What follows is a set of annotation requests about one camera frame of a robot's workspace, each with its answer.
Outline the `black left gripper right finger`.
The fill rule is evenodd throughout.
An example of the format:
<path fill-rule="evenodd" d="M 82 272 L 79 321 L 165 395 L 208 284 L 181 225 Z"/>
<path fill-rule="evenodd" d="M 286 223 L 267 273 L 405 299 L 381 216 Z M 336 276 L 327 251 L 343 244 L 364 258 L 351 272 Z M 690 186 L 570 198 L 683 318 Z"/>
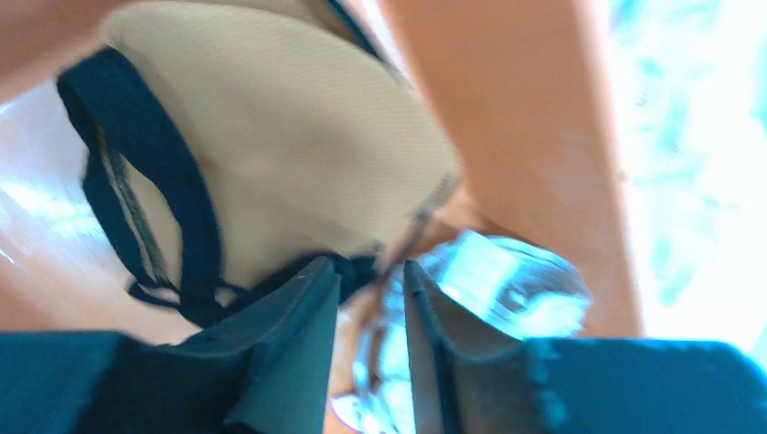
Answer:
<path fill-rule="evenodd" d="M 502 334 L 403 269 L 419 433 L 763 433 L 766 375 L 715 341 Z"/>

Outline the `beige crumpled garment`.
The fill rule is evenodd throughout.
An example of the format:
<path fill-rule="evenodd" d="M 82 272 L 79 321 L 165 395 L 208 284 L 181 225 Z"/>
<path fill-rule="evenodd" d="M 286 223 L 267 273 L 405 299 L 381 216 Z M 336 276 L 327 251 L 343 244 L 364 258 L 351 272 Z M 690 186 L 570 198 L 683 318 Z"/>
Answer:
<path fill-rule="evenodd" d="M 363 330 L 353 389 L 330 402 L 355 433 L 541 433 L 544 413 L 516 350 L 569 337 L 592 302 L 550 250 L 463 232 L 396 267 Z"/>

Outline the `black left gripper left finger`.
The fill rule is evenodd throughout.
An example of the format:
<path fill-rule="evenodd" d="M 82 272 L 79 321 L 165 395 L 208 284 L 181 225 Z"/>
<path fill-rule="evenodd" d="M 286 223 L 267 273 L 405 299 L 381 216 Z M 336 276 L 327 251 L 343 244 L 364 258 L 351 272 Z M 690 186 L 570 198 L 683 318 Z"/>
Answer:
<path fill-rule="evenodd" d="M 118 331 L 1 335 L 4 433 L 321 431 L 341 279 L 313 259 L 180 344 Z"/>

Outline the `orange plastic tub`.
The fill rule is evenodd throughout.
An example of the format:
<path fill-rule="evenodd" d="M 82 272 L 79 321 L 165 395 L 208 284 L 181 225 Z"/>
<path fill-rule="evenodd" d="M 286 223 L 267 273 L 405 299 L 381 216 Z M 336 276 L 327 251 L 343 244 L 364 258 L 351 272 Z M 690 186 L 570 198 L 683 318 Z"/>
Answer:
<path fill-rule="evenodd" d="M 459 231 L 574 265 L 639 333 L 593 1 L 4 1 L 1 335 L 180 344 L 313 259 L 341 279 L 324 418 L 390 269 Z"/>

